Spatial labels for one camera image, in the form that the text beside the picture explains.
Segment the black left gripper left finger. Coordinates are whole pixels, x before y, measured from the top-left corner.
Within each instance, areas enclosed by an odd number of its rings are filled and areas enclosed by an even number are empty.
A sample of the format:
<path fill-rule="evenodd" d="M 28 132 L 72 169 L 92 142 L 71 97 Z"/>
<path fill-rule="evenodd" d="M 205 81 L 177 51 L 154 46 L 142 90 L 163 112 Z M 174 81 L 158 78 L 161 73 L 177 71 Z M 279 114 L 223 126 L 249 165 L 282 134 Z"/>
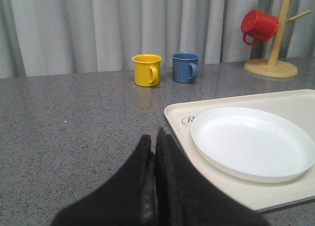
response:
<path fill-rule="evenodd" d="M 143 135 L 124 165 L 101 187 L 64 208 L 53 226 L 155 226 L 155 156 Z"/>

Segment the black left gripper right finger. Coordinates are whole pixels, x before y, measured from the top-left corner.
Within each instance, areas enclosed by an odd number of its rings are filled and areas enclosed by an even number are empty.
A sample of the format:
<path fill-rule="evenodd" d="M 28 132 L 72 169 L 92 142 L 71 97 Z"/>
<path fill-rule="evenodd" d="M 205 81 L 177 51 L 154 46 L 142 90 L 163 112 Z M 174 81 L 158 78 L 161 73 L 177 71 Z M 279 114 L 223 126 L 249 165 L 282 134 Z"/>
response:
<path fill-rule="evenodd" d="M 269 225 L 209 182 L 164 129 L 157 135 L 156 187 L 160 226 Z"/>

